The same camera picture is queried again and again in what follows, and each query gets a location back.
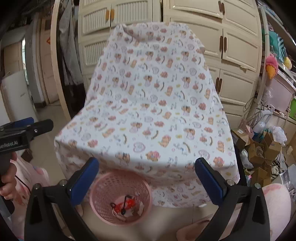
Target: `person's leg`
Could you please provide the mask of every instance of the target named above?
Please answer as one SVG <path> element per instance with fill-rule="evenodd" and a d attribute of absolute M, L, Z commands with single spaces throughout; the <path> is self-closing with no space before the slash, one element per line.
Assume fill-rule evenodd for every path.
<path fill-rule="evenodd" d="M 291 215 L 291 199 L 288 190 L 281 184 L 270 184 L 262 188 L 266 200 L 269 223 L 270 223 L 270 241 L 274 241 L 287 226 Z M 238 217 L 241 204 L 238 204 L 231 216 L 229 223 L 221 236 L 227 237 Z M 213 215 L 207 216 L 196 223 L 184 227 L 177 231 L 178 241 L 195 240 L 210 222 Z"/>

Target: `basket rim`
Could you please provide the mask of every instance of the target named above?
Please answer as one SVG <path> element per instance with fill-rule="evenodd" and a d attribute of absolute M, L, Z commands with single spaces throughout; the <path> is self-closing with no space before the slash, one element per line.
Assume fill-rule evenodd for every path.
<path fill-rule="evenodd" d="M 94 203 L 93 203 L 93 195 L 94 195 L 94 190 L 95 190 L 95 187 L 97 186 L 98 182 L 101 181 L 103 178 L 111 175 L 111 174 L 114 174 L 114 173 L 131 173 L 132 175 L 135 175 L 135 176 L 138 176 L 141 181 L 143 182 L 143 184 L 147 187 L 147 190 L 148 190 L 148 193 L 149 193 L 149 205 L 147 207 L 147 210 L 145 212 L 144 215 L 142 215 L 141 217 L 139 217 L 137 220 L 135 220 L 134 222 L 130 222 L 130 223 L 123 223 L 123 224 L 117 224 L 117 223 L 111 223 L 107 220 L 105 220 L 103 217 L 101 217 L 98 212 L 96 211 L 95 207 L 94 207 Z M 141 221 L 141 219 L 146 216 L 151 208 L 152 208 L 152 190 L 150 188 L 150 186 L 148 185 L 148 183 L 144 180 L 144 178 L 142 178 L 140 175 L 138 175 L 137 173 L 134 173 L 134 172 L 131 172 L 131 171 L 123 171 L 123 170 L 111 170 L 105 174 L 103 174 L 102 176 L 100 176 L 96 182 L 94 183 L 93 187 L 91 188 L 91 191 L 90 191 L 90 195 L 89 195 L 89 202 L 90 202 L 90 205 L 91 205 L 91 209 L 93 210 L 93 212 L 99 217 L 99 219 L 101 219 L 104 223 L 107 223 L 109 225 L 112 225 L 112 226 L 128 226 L 128 225 L 134 225 L 136 223 L 138 223 L 139 221 Z"/>

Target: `plush toy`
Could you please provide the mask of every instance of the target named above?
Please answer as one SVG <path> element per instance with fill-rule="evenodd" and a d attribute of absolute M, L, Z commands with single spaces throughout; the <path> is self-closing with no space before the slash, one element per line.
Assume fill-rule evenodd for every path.
<path fill-rule="evenodd" d="M 269 79 L 272 79 L 277 75 L 278 69 L 279 69 L 279 65 L 277 63 L 276 58 L 274 57 L 273 54 L 270 54 L 266 58 L 266 71 Z"/>
<path fill-rule="evenodd" d="M 291 63 L 291 60 L 288 58 L 285 47 L 284 47 L 284 65 L 288 68 L 288 70 L 292 69 L 292 63 Z"/>

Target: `pink plush toy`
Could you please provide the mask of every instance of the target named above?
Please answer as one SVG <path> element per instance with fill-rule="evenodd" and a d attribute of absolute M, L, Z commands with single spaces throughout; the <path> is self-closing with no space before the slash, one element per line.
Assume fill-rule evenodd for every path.
<path fill-rule="evenodd" d="M 269 79 L 272 79 L 277 75 L 278 69 L 279 69 L 279 65 L 277 63 L 276 57 L 274 57 L 273 54 L 270 54 L 266 58 L 266 71 Z"/>

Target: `cartoon print fabric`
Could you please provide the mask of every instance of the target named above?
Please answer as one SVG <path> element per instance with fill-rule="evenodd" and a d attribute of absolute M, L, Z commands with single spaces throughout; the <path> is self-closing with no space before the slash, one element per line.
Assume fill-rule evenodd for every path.
<path fill-rule="evenodd" d="M 66 178 L 94 156 L 100 173 L 116 168 L 143 176 L 153 204 L 164 207 L 210 200 L 194 172 L 199 157 L 237 182 L 233 141 L 204 50 L 186 24 L 118 25 L 85 107 L 55 139 Z"/>

